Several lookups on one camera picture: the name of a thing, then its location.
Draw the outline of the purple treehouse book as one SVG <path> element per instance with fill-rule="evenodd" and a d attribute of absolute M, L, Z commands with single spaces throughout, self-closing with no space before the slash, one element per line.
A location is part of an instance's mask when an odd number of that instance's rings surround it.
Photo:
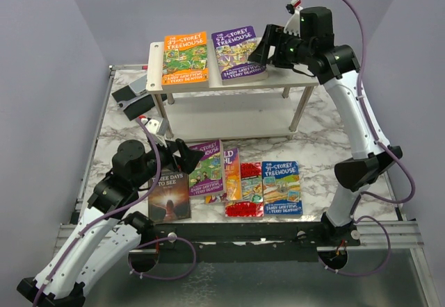
<path fill-rule="evenodd" d="M 253 26 L 219 31 L 211 34 L 216 61 L 223 85 L 234 85 L 268 78 L 264 66 L 248 61 L 258 41 Z"/>
<path fill-rule="evenodd" d="M 192 150 L 204 153 L 195 170 L 188 175 L 189 196 L 206 197 L 225 193 L 225 164 L 223 144 L 213 140 L 194 144 Z"/>

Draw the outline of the purple treehouse book front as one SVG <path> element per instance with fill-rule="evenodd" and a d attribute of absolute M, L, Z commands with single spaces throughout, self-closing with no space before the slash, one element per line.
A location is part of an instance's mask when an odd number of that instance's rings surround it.
<path fill-rule="evenodd" d="M 216 61 L 223 85 L 234 85 L 268 78 L 264 66 L 248 61 L 258 41 L 253 26 L 219 31 L 211 34 Z"/>

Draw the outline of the roald dahl charlie book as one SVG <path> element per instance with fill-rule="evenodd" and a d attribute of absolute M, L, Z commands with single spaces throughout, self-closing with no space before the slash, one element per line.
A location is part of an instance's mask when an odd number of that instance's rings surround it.
<path fill-rule="evenodd" d="M 205 197 L 205 204 L 241 201 L 241 162 L 238 148 L 224 151 L 226 191 Z"/>

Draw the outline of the orange 39-storey treehouse book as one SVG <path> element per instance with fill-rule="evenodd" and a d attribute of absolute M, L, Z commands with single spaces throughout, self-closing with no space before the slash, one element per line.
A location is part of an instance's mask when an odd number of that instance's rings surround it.
<path fill-rule="evenodd" d="M 161 85 L 163 89 L 207 88 L 207 32 L 165 36 Z"/>

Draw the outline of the red treehouse book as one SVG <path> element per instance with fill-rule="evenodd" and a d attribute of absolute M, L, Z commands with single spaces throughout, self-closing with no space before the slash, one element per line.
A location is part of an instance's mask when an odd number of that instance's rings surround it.
<path fill-rule="evenodd" d="M 264 192 L 261 162 L 241 163 L 241 200 L 225 206 L 226 217 L 263 217 Z"/>

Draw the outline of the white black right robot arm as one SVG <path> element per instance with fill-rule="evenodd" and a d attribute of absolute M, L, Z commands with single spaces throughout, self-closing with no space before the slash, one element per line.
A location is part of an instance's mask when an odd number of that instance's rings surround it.
<path fill-rule="evenodd" d="M 361 193 L 402 158 L 403 152 L 379 129 L 359 79 L 360 64 L 353 48 L 335 44 L 331 10 L 320 6 L 299 8 L 289 21 L 298 25 L 297 31 L 267 25 L 248 60 L 282 69 L 306 66 L 338 110 L 352 156 L 334 166 L 338 187 L 319 229 L 321 240 L 335 245 L 353 225 Z"/>

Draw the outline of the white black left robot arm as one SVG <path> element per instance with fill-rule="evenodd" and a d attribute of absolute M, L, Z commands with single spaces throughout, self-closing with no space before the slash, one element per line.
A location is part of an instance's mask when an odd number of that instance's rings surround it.
<path fill-rule="evenodd" d="M 22 279 L 17 291 L 34 306 L 82 306 L 95 282 L 123 254 L 135 247 L 176 242 L 175 233 L 159 233 L 144 214 L 127 210 L 142 201 L 139 188 L 158 183 L 161 172 L 191 173 L 203 157 L 183 140 L 150 142 L 146 152 L 138 140 L 119 145 L 112 168 L 95 186 L 88 207 L 59 252 L 35 277 Z"/>

